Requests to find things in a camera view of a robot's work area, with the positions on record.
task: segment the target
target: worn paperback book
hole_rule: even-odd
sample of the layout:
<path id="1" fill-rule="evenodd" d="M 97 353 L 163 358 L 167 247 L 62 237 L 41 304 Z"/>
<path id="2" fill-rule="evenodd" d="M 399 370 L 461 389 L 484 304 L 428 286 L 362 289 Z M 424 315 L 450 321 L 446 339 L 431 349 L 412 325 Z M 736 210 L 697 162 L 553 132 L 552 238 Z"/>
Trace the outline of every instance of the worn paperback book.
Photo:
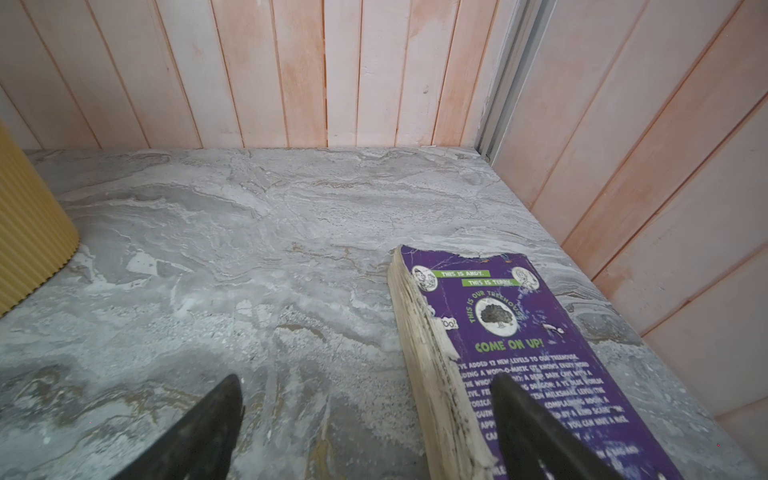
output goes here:
<path id="1" fill-rule="evenodd" d="M 399 247 L 389 290 L 434 480 L 515 480 L 490 383 L 509 374 L 628 480 L 681 480 L 525 255 Z"/>

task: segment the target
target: wooden wall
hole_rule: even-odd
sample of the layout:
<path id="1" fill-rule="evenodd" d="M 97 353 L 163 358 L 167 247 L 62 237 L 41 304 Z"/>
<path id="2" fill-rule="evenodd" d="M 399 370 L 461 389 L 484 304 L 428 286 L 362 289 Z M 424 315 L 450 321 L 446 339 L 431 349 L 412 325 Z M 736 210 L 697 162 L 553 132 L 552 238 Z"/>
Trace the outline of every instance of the wooden wall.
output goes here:
<path id="1" fill-rule="evenodd" d="M 473 146 L 517 0 L 0 0 L 23 148 Z"/>
<path id="2" fill-rule="evenodd" d="M 558 2 L 494 165 L 766 469 L 767 92 L 764 0 Z"/>

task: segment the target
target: metal door frame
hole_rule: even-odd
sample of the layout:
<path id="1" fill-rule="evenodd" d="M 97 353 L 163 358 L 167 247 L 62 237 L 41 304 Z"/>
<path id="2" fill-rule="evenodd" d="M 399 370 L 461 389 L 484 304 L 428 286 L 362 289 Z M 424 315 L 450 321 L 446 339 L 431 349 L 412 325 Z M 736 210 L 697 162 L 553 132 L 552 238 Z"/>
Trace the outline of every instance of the metal door frame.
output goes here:
<path id="1" fill-rule="evenodd" d="M 498 147 L 509 127 L 520 91 L 557 3 L 557 0 L 519 1 L 521 4 L 515 9 L 502 61 L 496 72 L 493 94 L 488 100 L 482 127 L 475 141 L 475 148 L 487 158 L 491 166 L 496 161 Z"/>

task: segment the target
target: yellow ribbed container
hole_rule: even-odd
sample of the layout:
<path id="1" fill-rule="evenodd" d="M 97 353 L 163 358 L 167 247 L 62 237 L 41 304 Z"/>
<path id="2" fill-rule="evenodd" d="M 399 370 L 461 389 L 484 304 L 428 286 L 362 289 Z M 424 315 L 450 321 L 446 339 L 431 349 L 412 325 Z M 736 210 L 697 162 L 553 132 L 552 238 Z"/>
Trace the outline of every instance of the yellow ribbed container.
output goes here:
<path id="1" fill-rule="evenodd" d="M 0 121 L 0 316 L 58 272 L 80 238 Z"/>

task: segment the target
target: purple book cover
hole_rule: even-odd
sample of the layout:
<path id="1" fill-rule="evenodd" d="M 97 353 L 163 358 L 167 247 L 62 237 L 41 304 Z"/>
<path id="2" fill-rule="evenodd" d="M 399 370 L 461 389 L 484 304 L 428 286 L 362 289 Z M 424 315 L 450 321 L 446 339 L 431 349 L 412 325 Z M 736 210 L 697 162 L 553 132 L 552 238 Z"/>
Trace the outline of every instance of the purple book cover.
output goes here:
<path id="1" fill-rule="evenodd" d="M 461 357 L 472 409 L 499 458 L 494 478 L 507 475 L 490 382 L 505 372 L 625 478 L 682 479 L 525 255 L 401 253 Z"/>

